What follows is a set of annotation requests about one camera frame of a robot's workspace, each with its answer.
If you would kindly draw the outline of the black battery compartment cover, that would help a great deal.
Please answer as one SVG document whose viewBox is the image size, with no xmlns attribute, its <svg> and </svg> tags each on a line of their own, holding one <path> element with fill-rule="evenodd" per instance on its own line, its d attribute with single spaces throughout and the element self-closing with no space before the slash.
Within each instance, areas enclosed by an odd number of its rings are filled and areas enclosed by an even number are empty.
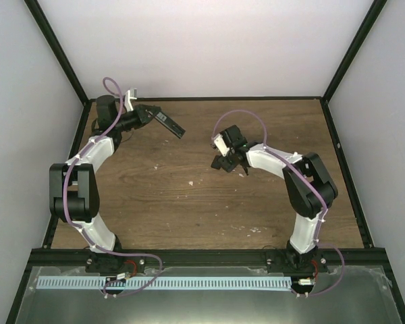
<svg viewBox="0 0 405 324">
<path fill-rule="evenodd" d="M 211 168 L 220 170 L 222 168 L 222 163 L 221 163 L 222 158 L 223 158 L 222 155 L 215 155 L 215 157 L 211 163 Z"/>
</svg>

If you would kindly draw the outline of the black remote control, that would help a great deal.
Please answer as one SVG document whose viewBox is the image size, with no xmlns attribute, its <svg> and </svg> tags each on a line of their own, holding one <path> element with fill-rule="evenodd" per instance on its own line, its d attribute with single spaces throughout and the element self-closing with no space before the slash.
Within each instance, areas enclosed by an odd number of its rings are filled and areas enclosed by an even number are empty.
<svg viewBox="0 0 405 324">
<path fill-rule="evenodd" d="M 162 111 L 155 115 L 155 119 L 177 138 L 182 138 L 186 132 L 185 129 L 183 129 L 179 124 L 177 124 L 174 120 L 172 120 L 172 118 L 164 114 Z"/>
</svg>

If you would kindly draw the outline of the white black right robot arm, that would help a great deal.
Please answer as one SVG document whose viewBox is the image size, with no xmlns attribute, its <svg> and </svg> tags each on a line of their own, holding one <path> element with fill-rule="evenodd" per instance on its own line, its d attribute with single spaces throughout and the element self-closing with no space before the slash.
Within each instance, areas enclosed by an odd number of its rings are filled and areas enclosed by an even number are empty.
<svg viewBox="0 0 405 324">
<path fill-rule="evenodd" d="M 271 148 L 264 142 L 249 142 L 236 125 L 212 137 L 212 147 L 219 151 L 211 167 L 226 172 L 242 166 L 261 169 L 281 178 L 286 185 L 289 202 L 296 212 L 294 229 L 288 244 L 293 248 L 286 255 L 287 266 L 305 270 L 311 263 L 325 216 L 338 197 L 338 189 L 320 156 L 301 155 Z"/>
</svg>

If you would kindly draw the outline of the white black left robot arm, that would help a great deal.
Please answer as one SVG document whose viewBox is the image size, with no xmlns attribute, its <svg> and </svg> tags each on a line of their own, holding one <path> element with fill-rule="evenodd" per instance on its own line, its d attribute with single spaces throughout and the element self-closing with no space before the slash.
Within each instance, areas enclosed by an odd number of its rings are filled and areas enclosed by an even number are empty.
<svg viewBox="0 0 405 324">
<path fill-rule="evenodd" d="M 122 142 L 122 134 L 137 130 L 161 112 L 156 105 L 130 106 L 123 112 L 111 95 L 96 99 L 97 118 L 92 122 L 88 142 L 65 163 L 49 169 L 49 208 L 53 216 L 73 227 L 95 253 L 103 253 L 101 265 L 108 272 L 118 272 L 124 265 L 118 237 L 107 227 L 100 214 L 100 196 L 96 172 Z"/>
</svg>

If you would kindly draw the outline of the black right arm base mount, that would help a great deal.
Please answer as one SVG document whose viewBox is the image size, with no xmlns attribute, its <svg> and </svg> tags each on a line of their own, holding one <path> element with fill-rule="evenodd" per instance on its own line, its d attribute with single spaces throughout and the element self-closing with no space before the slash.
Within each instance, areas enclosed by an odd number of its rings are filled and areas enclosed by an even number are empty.
<svg viewBox="0 0 405 324">
<path fill-rule="evenodd" d="M 265 261 L 270 272 L 276 273 L 311 273 L 317 268 L 318 272 L 327 272 L 327 266 L 321 263 L 322 254 L 318 248 L 305 254 L 299 254 L 294 249 L 266 249 Z"/>
</svg>

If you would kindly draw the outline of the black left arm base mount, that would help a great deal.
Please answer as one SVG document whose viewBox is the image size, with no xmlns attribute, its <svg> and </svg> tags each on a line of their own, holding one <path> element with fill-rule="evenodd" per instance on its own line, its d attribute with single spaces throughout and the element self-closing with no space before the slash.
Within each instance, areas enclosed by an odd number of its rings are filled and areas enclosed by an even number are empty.
<svg viewBox="0 0 405 324">
<path fill-rule="evenodd" d="M 138 273 L 145 267 L 146 257 L 113 256 L 105 253 L 94 253 L 89 246 L 84 247 L 88 251 L 86 271 L 89 273 L 117 274 L 123 272 Z"/>
</svg>

